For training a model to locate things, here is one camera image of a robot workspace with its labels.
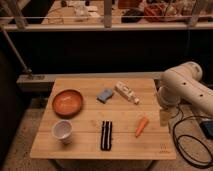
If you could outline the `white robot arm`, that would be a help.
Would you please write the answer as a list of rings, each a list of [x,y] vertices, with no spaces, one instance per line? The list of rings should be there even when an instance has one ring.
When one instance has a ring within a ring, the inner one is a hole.
[[[200,82],[202,75],[201,66],[192,61],[169,68],[162,73],[161,84],[156,93],[161,106],[162,126],[171,118],[170,109],[176,107],[182,99],[203,113],[213,116],[213,90]]]

